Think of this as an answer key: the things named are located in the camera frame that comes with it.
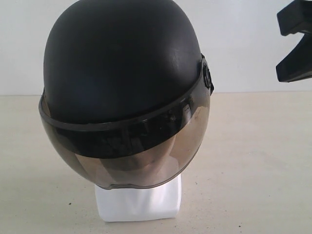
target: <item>motorcycle helmet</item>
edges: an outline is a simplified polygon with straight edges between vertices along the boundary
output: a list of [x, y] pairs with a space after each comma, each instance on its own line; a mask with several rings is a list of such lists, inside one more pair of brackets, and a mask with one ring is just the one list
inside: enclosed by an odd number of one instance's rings
[[203, 140], [214, 87], [172, 0], [79, 0], [54, 24], [39, 113], [57, 153], [103, 189], [179, 175]]

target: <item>matte black helmet shell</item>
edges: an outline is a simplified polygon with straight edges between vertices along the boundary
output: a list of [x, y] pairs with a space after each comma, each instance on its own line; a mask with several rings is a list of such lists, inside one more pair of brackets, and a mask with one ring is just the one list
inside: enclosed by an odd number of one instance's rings
[[44, 55], [51, 117], [101, 123], [174, 101], [200, 74], [195, 31], [172, 0], [80, 0], [56, 21]]

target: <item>visor hinge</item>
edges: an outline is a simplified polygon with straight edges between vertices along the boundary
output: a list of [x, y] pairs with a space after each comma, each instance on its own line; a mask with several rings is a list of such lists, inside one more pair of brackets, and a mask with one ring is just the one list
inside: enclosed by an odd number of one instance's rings
[[204, 76], [205, 86], [207, 87], [207, 89], [210, 89], [210, 94], [212, 94], [215, 88], [212, 83], [211, 74], [210, 74], [207, 64], [204, 64], [203, 66], [203, 76]]

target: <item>beige tabletop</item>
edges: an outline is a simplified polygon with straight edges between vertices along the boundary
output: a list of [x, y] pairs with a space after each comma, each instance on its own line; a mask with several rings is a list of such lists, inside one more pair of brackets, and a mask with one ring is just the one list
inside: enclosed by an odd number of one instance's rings
[[0, 97], [0, 234], [311, 234], [312, 93], [214, 94], [176, 219], [105, 223], [39, 97]]

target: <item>white wall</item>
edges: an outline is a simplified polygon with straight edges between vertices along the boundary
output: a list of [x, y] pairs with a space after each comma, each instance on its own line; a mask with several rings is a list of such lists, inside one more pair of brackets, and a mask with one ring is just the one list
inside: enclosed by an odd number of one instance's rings
[[[301, 35], [282, 37], [276, 14], [292, 0], [176, 0], [208, 58], [216, 92], [312, 90], [277, 81], [275, 66]], [[0, 0], [0, 95], [39, 95], [45, 43], [75, 0]]]

